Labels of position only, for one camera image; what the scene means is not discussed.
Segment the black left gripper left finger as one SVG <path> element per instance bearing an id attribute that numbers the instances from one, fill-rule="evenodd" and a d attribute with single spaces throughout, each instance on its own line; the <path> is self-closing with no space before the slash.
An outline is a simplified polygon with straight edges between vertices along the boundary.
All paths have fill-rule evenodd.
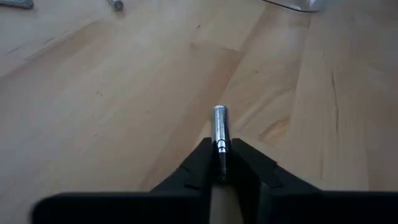
<path id="1" fill-rule="evenodd" d="M 31 223 L 209 223 L 213 151 L 204 138 L 148 192 L 68 192 L 39 200 Z"/>

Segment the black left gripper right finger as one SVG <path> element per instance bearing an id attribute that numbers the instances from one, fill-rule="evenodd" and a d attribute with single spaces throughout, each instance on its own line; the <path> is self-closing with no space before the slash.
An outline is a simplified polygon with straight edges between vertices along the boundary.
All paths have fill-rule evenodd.
<path id="1" fill-rule="evenodd" d="M 321 190 L 241 139 L 231 152 L 245 223 L 397 223 L 397 192 Z"/>

